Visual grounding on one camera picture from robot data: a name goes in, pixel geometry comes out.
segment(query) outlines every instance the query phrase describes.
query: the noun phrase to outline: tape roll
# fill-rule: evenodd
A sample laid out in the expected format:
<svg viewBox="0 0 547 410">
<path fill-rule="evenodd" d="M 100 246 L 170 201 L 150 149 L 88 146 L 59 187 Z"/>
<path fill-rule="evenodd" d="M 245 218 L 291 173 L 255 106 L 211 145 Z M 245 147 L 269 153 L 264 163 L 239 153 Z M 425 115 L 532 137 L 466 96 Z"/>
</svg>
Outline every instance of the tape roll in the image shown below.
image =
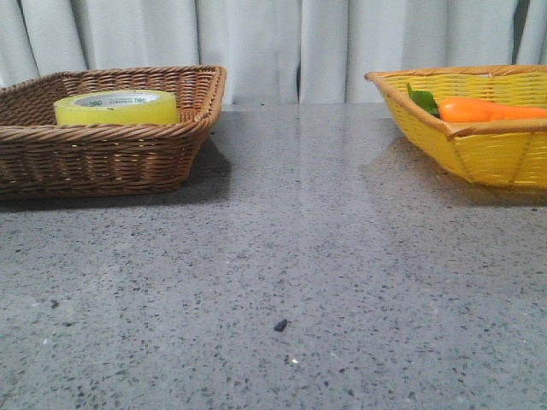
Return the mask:
<svg viewBox="0 0 547 410">
<path fill-rule="evenodd" d="M 157 90 L 99 91 L 54 102 L 57 125 L 173 124 L 179 111 L 172 92 Z"/>
</svg>

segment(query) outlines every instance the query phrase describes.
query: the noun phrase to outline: gray countertop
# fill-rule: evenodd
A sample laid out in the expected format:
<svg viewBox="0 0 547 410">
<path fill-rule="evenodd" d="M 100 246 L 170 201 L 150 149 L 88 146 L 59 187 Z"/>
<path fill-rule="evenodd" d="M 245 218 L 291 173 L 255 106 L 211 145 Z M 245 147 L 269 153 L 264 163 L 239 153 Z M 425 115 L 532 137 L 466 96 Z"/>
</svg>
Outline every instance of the gray countertop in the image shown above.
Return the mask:
<svg viewBox="0 0 547 410">
<path fill-rule="evenodd" d="M 544 193 L 381 104 L 224 109 L 180 190 L 0 202 L 2 410 L 547 408 Z"/>
</svg>

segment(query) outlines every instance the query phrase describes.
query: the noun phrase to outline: brown wicker basket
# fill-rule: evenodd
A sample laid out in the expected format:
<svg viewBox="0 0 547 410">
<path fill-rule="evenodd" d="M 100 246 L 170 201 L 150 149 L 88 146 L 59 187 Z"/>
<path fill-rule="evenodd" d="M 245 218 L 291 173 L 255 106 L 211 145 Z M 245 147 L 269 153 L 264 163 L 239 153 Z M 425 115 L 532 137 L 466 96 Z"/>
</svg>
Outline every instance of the brown wicker basket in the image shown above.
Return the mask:
<svg viewBox="0 0 547 410">
<path fill-rule="evenodd" d="M 0 200 L 177 190 L 221 113 L 218 66 L 63 72 L 0 89 Z M 53 102 L 93 91 L 173 92 L 178 124 L 57 126 Z"/>
</svg>

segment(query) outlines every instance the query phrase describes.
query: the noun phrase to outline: woven basket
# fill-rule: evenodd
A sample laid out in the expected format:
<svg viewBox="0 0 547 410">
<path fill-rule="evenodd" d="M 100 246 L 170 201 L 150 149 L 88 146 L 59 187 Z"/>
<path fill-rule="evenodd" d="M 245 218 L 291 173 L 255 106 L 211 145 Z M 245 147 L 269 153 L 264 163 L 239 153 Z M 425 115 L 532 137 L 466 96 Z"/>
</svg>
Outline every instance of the woven basket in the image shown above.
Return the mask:
<svg viewBox="0 0 547 410">
<path fill-rule="evenodd" d="M 0 89 L 0 199 L 177 190 L 221 113 L 217 66 L 63 72 Z M 178 124 L 57 126 L 53 102 L 93 91 L 173 92 Z"/>
<path fill-rule="evenodd" d="M 440 67 L 371 72 L 394 121 L 444 169 L 472 183 L 547 187 L 547 119 L 448 123 L 419 108 L 407 83 L 439 101 L 465 96 L 547 106 L 547 66 Z"/>
</svg>

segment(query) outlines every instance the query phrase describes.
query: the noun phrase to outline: tape label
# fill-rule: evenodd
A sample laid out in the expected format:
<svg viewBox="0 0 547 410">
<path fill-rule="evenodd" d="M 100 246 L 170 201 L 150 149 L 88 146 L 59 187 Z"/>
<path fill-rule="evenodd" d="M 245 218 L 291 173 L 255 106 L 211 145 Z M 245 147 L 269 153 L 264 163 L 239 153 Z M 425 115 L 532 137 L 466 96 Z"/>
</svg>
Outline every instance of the tape label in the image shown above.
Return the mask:
<svg viewBox="0 0 547 410">
<path fill-rule="evenodd" d="M 158 95 L 146 92 L 114 92 L 80 98 L 75 100 L 74 104 L 80 107 L 116 107 L 149 103 L 157 98 Z"/>
</svg>

